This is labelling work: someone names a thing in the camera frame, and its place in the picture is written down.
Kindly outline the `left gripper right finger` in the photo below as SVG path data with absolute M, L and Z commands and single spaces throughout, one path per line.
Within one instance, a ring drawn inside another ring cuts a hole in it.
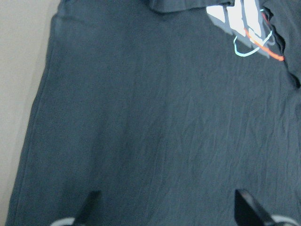
M 246 190 L 235 190 L 234 218 L 238 226 L 273 226 L 271 215 Z

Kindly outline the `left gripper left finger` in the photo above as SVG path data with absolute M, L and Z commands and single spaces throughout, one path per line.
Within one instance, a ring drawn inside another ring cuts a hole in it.
M 75 220 L 75 226 L 92 226 L 96 216 L 96 207 L 99 205 L 102 193 L 100 190 L 91 191 L 81 205 Z

